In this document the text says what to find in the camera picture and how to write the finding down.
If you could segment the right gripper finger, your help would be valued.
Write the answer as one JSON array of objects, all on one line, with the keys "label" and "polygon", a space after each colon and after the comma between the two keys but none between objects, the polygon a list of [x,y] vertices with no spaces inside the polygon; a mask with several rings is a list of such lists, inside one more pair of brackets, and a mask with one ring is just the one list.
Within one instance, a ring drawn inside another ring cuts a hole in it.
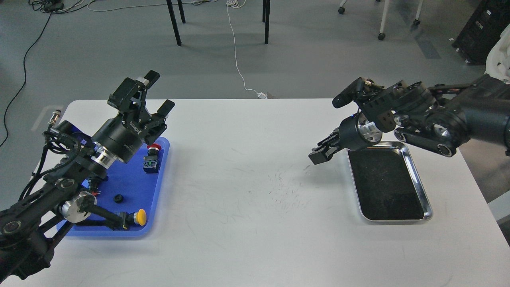
[{"label": "right gripper finger", "polygon": [[313,148],[312,152],[308,155],[308,158],[312,161],[314,165],[318,165],[327,161],[330,161],[337,152],[346,149],[345,146],[341,145],[341,149],[331,148],[321,148],[317,149]]},{"label": "right gripper finger", "polygon": [[317,149],[326,148],[336,148],[341,149],[341,145],[339,144],[339,128],[333,129],[332,133],[324,140],[320,141],[317,144]]}]

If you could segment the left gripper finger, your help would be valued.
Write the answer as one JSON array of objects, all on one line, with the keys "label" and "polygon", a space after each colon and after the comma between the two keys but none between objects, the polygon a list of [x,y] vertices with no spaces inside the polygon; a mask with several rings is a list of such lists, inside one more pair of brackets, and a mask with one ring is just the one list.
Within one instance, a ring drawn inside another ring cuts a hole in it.
[{"label": "left gripper finger", "polygon": [[166,118],[175,107],[175,102],[165,100],[156,113],[149,114],[149,118],[142,122],[143,142],[152,145],[167,129]]},{"label": "left gripper finger", "polygon": [[145,77],[136,80],[125,78],[119,87],[109,95],[108,105],[120,114],[129,113],[137,120],[148,120],[151,116],[146,109],[147,90],[160,78],[160,73],[149,71]]}]

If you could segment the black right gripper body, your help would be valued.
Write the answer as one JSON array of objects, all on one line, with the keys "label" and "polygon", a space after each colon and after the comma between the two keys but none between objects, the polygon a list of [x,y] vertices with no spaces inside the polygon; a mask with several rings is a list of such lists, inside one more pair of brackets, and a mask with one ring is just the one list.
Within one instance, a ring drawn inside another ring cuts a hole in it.
[{"label": "black right gripper body", "polygon": [[377,145],[381,142],[382,132],[374,122],[362,113],[356,113],[342,120],[338,128],[339,146],[352,151]]}]

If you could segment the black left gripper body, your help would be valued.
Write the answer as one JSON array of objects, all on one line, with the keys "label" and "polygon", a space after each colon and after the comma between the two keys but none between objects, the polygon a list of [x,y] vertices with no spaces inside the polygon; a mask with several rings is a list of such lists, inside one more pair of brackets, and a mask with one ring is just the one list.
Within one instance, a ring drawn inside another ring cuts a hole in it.
[{"label": "black left gripper body", "polygon": [[131,113],[107,120],[92,136],[93,142],[114,154],[120,161],[129,162],[143,142],[142,122]]}]

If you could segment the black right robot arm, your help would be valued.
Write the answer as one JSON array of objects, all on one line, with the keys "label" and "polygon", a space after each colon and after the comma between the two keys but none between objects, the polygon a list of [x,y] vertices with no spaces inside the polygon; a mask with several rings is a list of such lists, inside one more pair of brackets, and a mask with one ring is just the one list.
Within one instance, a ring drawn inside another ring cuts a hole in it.
[{"label": "black right robot arm", "polygon": [[487,74],[469,84],[432,87],[404,81],[383,87],[359,77],[332,103],[341,108],[352,102],[358,111],[308,155],[314,165],[330,161],[342,149],[377,145],[387,132],[445,157],[471,139],[503,146],[509,155],[509,84]]}]

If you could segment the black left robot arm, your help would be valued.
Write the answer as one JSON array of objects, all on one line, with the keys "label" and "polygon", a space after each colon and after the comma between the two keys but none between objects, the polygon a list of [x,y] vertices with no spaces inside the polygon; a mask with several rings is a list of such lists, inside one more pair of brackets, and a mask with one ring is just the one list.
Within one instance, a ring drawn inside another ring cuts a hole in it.
[{"label": "black left robot arm", "polygon": [[128,163],[143,144],[155,167],[155,141],[167,129],[166,118],[175,106],[166,100],[156,113],[146,109],[146,93],[160,78],[156,71],[126,78],[110,94],[108,104],[117,116],[88,136],[55,111],[44,131],[43,165],[49,151],[63,155],[53,168],[38,167],[18,201],[1,212],[1,280],[11,275],[26,279],[51,265],[55,247],[75,225],[128,230],[144,226],[146,211],[114,213],[97,205],[98,184],[116,161]]}]

